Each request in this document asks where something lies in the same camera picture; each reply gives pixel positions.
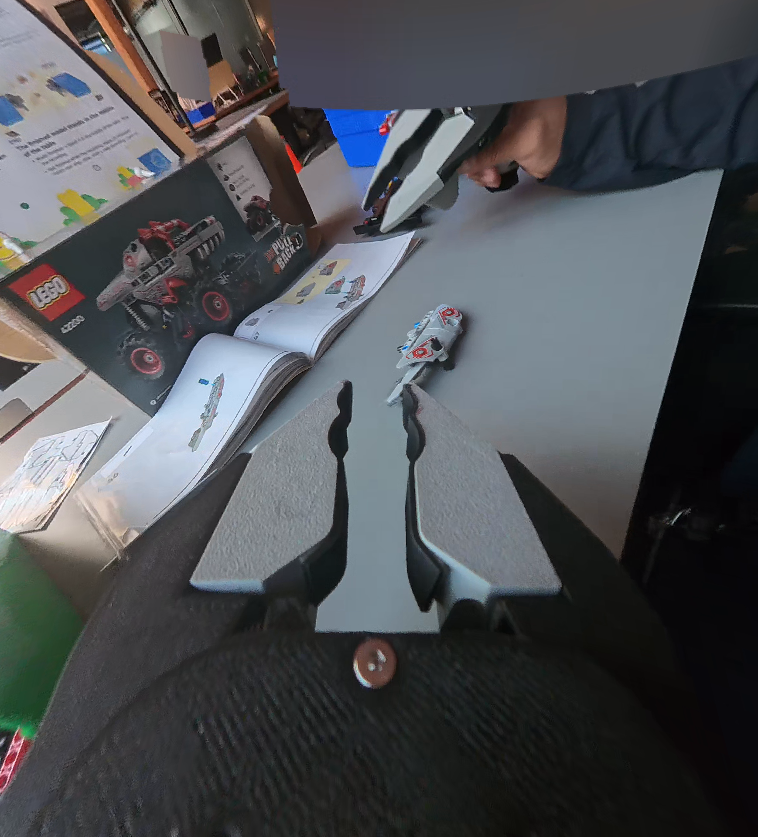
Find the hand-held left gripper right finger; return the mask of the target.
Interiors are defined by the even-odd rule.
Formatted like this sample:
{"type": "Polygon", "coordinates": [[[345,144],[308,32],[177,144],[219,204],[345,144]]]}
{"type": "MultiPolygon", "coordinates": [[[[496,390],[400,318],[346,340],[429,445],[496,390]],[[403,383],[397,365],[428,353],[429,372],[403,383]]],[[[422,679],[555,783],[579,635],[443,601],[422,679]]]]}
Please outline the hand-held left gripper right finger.
{"type": "Polygon", "coordinates": [[[550,599],[562,581],[496,448],[423,389],[402,390],[406,573],[417,607],[484,612],[550,599]]]}

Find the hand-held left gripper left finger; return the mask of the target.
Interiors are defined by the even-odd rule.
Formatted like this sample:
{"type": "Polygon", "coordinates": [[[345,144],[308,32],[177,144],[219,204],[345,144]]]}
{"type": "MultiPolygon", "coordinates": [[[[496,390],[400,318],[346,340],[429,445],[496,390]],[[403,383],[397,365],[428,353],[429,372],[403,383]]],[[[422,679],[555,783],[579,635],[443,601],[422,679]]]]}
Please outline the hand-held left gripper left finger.
{"type": "Polygon", "coordinates": [[[190,577],[193,588],[322,603],[346,566],[352,383],[336,383],[254,449],[190,577]]]}

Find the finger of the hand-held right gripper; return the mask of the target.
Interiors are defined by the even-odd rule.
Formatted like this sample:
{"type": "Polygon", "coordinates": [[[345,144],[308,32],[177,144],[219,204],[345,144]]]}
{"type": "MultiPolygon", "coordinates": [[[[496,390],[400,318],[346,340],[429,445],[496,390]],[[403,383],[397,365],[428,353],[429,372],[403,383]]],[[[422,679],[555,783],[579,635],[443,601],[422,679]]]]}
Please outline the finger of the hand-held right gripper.
{"type": "Polygon", "coordinates": [[[362,210],[373,206],[386,191],[388,183],[399,175],[406,160],[437,130],[443,117],[442,109],[408,109],[397,113],[367,185],[362,210]]]}
{"type": "Polygon", "coordinates": [[[447,160],[475,124],[475,118],[465,114],[467,109],[442,109],[444,117],[437,130],[403,164],[397,176],[402,185],[386,205],[381,224],[383,234],[390,233],[396,225],[425,206],[454,177],[455,174],[447,174],[447,160]]]}

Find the black lego chassis assembly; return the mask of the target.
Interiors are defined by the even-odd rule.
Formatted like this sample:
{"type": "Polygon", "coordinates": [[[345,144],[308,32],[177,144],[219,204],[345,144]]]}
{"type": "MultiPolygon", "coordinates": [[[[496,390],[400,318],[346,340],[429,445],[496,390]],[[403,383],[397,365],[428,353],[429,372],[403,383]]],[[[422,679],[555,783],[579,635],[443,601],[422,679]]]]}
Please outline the black lego chassis assembly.
{"type": "MultiPolygon", "coordinates": [[[[370,216],[365,218],[361,224],[353,226],[353,232],[356,235],[365,237],[378,237],[382,235],[381,224],[386,214],[386,205],[401,185],[402,181],[398,177],[395,177],[386,184],[383,193],[372,204],[370,216]]],[[[391,233],[401,234],[421,227],[424,223],[423,215],[425,212],[426,207],[420,207],[409,218],[396,225],[391,230],[391,233]]]]}

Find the grey lego side panel assembly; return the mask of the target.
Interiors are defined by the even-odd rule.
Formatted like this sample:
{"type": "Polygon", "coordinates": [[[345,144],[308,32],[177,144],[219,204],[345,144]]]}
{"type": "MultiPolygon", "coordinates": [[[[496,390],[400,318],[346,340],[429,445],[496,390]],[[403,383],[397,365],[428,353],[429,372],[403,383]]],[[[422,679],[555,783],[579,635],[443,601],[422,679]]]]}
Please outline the grey lego side panel assembly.
{"type": "Polygon", "coordinates": [[[396,347],[401,377],[386,398],[388,406],[400,402],[405,385],[423,381],[437,367],[453,368],[454,343],[463,333],[463,320],[459,309],[441,305],[427,311],[407,332],[405,341],[396,347]]]}

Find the person's right forearm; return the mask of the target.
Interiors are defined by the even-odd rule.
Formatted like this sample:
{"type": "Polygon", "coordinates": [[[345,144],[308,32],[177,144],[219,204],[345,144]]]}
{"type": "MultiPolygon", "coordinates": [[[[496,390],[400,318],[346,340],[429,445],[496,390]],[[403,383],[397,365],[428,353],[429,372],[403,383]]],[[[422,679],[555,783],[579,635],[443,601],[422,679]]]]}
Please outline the person's right forearm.
{"type": "Polygon", "coordinates": [[[545,183],[613,192],[709,170],[758,171],[758,55],[568,96],[545,183]]]}

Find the open lego instruction booklet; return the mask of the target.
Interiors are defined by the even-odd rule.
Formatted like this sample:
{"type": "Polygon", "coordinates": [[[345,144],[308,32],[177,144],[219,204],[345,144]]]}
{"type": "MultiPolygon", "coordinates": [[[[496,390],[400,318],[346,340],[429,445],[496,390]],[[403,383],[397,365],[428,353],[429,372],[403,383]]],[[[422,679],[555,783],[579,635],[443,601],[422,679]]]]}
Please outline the open lego instruction booklet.
{"type": "Polygon", "coordinates": [[[243,443],[420,244],[409,232],[335,245],[232,335],[197,342],[154,418],[78,492],[115,557],[243,443]]]}

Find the lego sticker sheet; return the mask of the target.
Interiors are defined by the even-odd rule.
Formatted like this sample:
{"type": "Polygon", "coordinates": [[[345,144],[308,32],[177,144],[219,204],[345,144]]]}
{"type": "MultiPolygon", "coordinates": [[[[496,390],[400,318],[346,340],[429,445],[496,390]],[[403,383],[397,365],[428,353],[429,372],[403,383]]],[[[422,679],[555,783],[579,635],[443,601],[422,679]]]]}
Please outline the lego sticker sheet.
{"type": "Polygon", "coordinates": [[[40,438],[0,485],[0,529],[46,528],[112,424],[112,418],[40,438]]]}

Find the black lego set box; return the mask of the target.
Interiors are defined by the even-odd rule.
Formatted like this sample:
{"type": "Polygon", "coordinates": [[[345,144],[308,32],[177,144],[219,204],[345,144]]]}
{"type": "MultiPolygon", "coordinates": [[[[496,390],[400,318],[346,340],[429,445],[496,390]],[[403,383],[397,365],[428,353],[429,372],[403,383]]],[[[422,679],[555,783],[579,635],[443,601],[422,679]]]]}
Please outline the black lego set box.
{"type": "Polygon", "coordinates": [[[0,280],[0,300],[148,415],[196,343],[311,264],[246,136],[178,167],[0,280]]]}

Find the person's right hand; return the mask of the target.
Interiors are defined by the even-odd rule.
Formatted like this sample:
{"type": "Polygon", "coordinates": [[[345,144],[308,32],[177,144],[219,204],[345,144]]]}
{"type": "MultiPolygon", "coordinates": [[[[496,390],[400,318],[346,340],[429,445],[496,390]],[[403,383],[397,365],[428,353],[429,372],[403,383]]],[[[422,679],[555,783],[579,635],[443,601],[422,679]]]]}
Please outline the person's right hand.
{"type": "Polygon", "coordinates": [[[536,180],[547,178],[562,152],[567,120],[565,96],[514,103],[505,127],[486,148],[459,168],[481,187],[497,189],[511,165],[536,180]]]}

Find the blue plastic bin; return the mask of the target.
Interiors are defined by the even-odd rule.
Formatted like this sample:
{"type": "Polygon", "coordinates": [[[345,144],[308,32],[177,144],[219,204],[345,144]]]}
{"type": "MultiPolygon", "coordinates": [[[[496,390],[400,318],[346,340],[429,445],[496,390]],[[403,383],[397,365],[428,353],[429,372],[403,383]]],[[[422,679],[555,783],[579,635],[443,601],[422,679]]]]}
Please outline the blue plastic bin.
{"type": "Polygon", "coordinates": [[[390,115],[385,110],[324,109],[345,161],[350,167],[374,167],[384,149],[390,115]]]}

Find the brown cardboard box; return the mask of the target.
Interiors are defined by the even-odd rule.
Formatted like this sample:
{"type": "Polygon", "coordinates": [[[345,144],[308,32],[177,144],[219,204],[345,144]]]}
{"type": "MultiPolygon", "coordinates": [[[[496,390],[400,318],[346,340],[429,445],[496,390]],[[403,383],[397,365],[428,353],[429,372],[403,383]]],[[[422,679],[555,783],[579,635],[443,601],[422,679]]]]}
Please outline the brown cardboard box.
{"type": "Polygon", "coordinates": [[[302,225],[311,256],[317,256],[322,232],[279,131],[268,116],[258,115],[247,124],[245,136],[269,180],[269,201],[274,215],[284,225],[302,225]]]}

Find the white printed instruction board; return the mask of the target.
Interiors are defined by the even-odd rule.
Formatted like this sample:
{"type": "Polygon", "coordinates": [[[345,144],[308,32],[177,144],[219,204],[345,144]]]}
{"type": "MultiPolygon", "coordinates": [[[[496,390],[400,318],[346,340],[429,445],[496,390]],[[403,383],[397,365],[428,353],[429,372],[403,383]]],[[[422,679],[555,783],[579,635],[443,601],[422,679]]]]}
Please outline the white printed instruction board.
{"type": "Polygon", "coordinates": [[[23,2],[0,2],[0,277],[181,164],[124,89],[23,2]]]}

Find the wooden shelf frame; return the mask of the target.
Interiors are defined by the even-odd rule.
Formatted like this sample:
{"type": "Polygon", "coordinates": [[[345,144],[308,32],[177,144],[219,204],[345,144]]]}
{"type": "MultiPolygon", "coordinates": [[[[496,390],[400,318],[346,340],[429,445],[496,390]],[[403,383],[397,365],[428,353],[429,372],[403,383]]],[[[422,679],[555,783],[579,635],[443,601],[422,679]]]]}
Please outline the wooden shelf frame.
{"type": "Polygon", "coordinates": [[[143,58],[134,47],[131,38],[115,16],[112,6],[106,1],[87,1],[88,8],[97,19],[104,33],[109,36],[114,49],[122,57],[123,62],[143,89],[142,94],[132,94],[132,99],[139,103],[143,112],[154,120],[154,123],[166,134],[171,143],[180,150],[185,162],[190,162],[198,156],[196,144],[176,123],[172,115],[153,98],[152,93],[158,89],[153,74],[149,71],[143,58]]]}

